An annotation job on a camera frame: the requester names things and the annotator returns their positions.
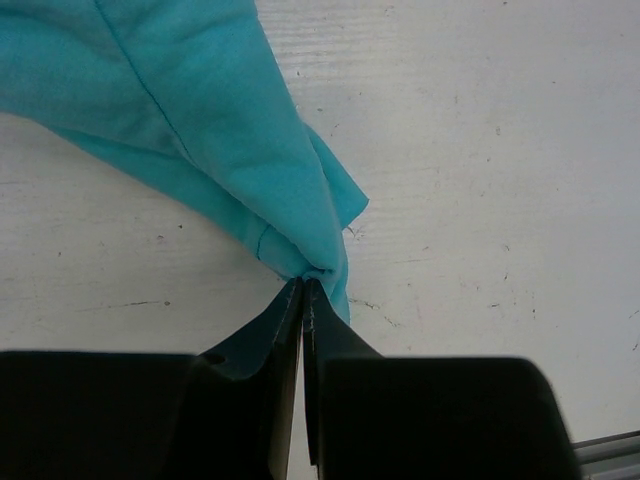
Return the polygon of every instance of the turquoise fabric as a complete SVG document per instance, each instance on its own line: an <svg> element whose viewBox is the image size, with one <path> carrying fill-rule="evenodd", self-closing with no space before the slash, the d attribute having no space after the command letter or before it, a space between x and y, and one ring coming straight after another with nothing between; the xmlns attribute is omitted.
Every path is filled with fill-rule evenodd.
<svg viewBox="0 0 640 480"><path fill-rule="evenodd" d="M343 319L367 199L299 118L252 0L0 0L0 110L206 215Z"/></svg>

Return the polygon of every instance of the white tabletop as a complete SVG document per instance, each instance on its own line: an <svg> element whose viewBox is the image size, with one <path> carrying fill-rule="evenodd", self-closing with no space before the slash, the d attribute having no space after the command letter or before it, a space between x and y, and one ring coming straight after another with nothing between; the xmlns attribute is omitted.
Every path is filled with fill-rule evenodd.
<svg viewBox="0 0 640 480"><path fill-rule="evenodd" d="M356 331L385 354L528 357L576 441L640 428L640 4L258 6L300 114L371 197L345 232ZM0 221L0 349L198 352L282 286L9 116ZM298 421L292 478L304 441Z"/></svg>

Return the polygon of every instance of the scratch mark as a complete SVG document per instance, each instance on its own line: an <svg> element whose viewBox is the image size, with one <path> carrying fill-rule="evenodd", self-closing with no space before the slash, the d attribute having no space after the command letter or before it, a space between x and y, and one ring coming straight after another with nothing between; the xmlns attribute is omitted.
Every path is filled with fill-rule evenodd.
<svg viewBox="0 0 640 480"><path fill-rule="evenodd" d="M9 300L18 301L18 300L33 300L34 297L0 297L0 302L8 302Z"/></svg>
<svg viewBox="0 0 640 480"><path fill-rule="evenodd" d="M413 301L415 302L415 305L416 305L416 315L418 316L418 320L420 320L418 322L418 326L420 328L420 332L424 334L424 321L422 319L422 310L420 310L420 297L414 290L413 285L411 283L407 283L407 286L411 289L411 292L413 293Z"/></svg>
<svg viewBox="0 0 640 480"><path fill-rule="evenodd" d="M393 262L394 265L399 265L402 263L419 263L419 262L428 262L429 258L416 258L414 260L398 260L397 262Z"/></svg>
<svg viewBox="0 0 640 480"><path fill-rule="evenodd" d="M104 307L82 308L80 310L76 310L76 312L93 312L96 310L108 310L110 308L137 307L138 305L153 305L154 303L160 303L160 300L152 300L148 302L123 303L122 305L106 305Z"/></svg>
<svg viewBox="0 0 640 480"><path fill-rule="evenodd" d="M360 300L357 298L350 298L349 303L353 303L354 305L364 305L365 307L369 307L371 310L380 310L380 305L376 305L375 303L367 302L366 300Z"/></svg>
<svg viewBox="0 0 640 480"><path fill-rule="evenodd" d="M41 328L42 330L44 330L46 332L49 332L49 333L55 333L56 332L53 328L49 327L48 325L43 324L41 318L36 320L33 325L34 325L34 327Z"/></svg>
<svg viewBox="0 0 640 480"><path fill-rule="evenodd" d="M348 226L348 227L347 227L347 230L349 230L349 232L351 233L351 235L353 235L353 238L354 238L354 239L356 239L356 240L359 240L359 237L358 237L358 236L360 236L360 237L364 237L364 233L363 233L363 234L360 234L360 231L362 230L362 227L358 228L357 230L354 230L353 228L351 228L351 227L349 227L349 226Z"/></svg>
<svg viewBox="0 0 640 480"><path fill-rule="evenodd" d="M391 325L391 326L392 326L392 327L394 327L394 328L398 328L398 327L400 326L400 324L399 324L399 323L394 322L393 320L391 320L391 319L390 319L389 317L387 317L386 315L384 316L384 319L387 321L387 323L388 323L389 325Z"/></svg>

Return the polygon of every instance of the fabric seam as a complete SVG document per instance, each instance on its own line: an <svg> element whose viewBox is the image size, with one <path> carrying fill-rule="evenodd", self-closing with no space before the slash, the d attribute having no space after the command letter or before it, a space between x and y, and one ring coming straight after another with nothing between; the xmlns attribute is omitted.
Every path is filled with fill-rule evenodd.
<svg viewBox="0 0 640 480"><path fill-rule="evenodd" d="M271 225L267 225L258 238L258 246L256 247L256 258L260 261L262 261L260 259L260 247L262 246L262 239L264 238L265 233L267 233L267 230L269 230L270 227Z"/></svg>
<svg viewBox="0 0 640 480"><path fill-rule="evenodd" d="M120 37L118 37L118 35L116 33L116 30L115 30L115 27L113 26L113 24L107 18L107 15L106 15L106 13L104 11L104 8L100 4L100 1L99 0L93 0L93 4L95 5L96 10L98 11L98 14L100 15L100 18L102 19L102 21L106 25L107 30L109 30L109 34L111 35L111 38L113 39L115 44L118 46L118 49L120 50L120 53L122 53L122 55L124 56L125 60L127 61L127 64L129 65L129 68L131 68L131 70L133 71L133 74L136 76L136 79L138 80L138 83L140 84L142 89L145 91L145 93L149 96L149 98L151 99L153 104L156 106L156 108L159 110L160 114L162 115L162 118L164 118L164 121L167 123L168 127L171 129L173 134L176 136L176 138L180 142L180 146L183 148L184 152L186 153L187 159L193 163L193 160L191 159L191 154L189 153L189 150L187 149L187 146L185 145L184 141L182 140L182 137L180 136L180 134L178 133L176 128L171 123L171 120L169 120L169 117L168 117L167 113L164 111L164 109L160 105L160 102L158 102L158 99L153 95L153 93L151 93L151 90L147 86L146 82L142 79L142 75L140 74L140 72L138 71L136 66L134 65L133 59L129 55L127 49L124 48L123 43L120 41Z"/></svg>

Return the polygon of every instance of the teal cloth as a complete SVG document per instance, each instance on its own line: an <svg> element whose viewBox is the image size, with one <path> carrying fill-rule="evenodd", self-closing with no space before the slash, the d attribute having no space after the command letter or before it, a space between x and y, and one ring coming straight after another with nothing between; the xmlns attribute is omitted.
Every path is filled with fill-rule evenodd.
<svg viewBox="0 0 640 480"><path fill-rule="evenodd" d="M367 199L299 118L252 0L0 0L0 110L206 215L348 321Z"/></svg>

